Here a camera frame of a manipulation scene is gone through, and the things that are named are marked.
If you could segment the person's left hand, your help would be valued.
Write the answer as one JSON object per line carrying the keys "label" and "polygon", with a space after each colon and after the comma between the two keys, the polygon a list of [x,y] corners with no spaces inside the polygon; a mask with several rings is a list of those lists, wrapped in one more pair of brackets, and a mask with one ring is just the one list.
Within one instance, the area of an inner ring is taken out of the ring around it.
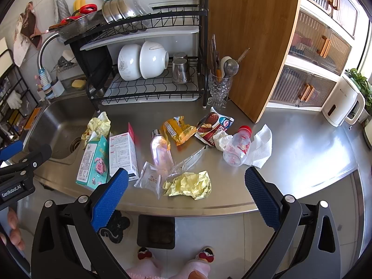
{"label": "person's left hand", "polygon": [[22,239],[21,231],[18,226],[18,217],[16,212],[10,207],[7,214],[8,225],[10,226],[9,239],[11,243],[19,250],[25,250],[25,241]]}

